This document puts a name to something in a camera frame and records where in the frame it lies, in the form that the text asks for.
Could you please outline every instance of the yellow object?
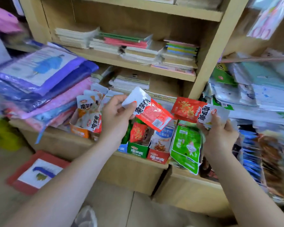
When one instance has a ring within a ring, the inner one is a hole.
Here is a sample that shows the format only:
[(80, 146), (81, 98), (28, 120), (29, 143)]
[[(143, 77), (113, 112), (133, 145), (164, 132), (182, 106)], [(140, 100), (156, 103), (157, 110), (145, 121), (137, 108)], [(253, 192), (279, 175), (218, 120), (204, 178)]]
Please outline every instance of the yellow object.
[(0, 119), (0, 148), (16, 151), (22, 146), (23, 141), (15, 134), (13, 127), (4, 119)]

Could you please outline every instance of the purple package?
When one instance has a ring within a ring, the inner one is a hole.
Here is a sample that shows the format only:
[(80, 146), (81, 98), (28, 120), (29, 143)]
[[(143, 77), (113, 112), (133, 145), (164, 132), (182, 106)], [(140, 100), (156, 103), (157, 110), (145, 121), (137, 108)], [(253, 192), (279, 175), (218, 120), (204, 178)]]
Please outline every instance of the purple package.
[(84, 61), (75, 54), (44, 47), (0, 67), (0, 79), (24, 92), (43, 96)]

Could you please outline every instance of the red box with white label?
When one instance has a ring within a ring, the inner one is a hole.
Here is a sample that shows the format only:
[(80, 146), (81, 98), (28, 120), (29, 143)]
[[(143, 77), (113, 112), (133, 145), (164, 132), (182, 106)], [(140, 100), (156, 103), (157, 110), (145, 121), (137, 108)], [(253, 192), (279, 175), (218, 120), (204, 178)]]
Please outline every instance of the red box with white label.
[(170, 156), (169, 152), (149, 149), (147, 159), (165, 164)]

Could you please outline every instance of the person's right hand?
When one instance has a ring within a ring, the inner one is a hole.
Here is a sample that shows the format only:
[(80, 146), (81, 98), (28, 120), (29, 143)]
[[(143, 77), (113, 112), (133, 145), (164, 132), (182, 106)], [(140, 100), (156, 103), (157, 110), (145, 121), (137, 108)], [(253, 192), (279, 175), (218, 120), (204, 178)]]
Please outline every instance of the person's right hand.
[(228, 119), (226, 124), (222, 124), (217, 114), (212, 115), (211, 129), (207, 130), (204, 125), (197, 123), (197, 127), (205, 135), (203, 152), (206, 158), (215, 158), (222, 154), (231, 154), (233, 145), (239, 137), (239, 133), (231, 126)]

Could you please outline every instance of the red snack packet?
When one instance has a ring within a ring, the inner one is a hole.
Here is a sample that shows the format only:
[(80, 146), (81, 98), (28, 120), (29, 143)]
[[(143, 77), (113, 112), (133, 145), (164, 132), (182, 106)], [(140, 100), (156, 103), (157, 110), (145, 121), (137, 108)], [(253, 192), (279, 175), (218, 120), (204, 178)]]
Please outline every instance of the red snack packet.
[(140, 87), (135, 87), (122, 103), (122, 107), (126, 107), (132, 102), (137, 103), (137, 108), (133, 114), (156, 131), (162, 131), (168, 122), (174, 118)]
[(147, 128), (148, 126), (146, 124), (140, 124), (140, 123), (134, 122), (133, 128), (130, 131), (129, 141), (131, 143), (142, 142), (145, 137)]
[(195, 99), (178, 97), (171, 113), (174, 113), (176, 119), (211, 125), (212, 115), (216, 113), (218, 113), (222, 122), (226, 122), (229, 110)]

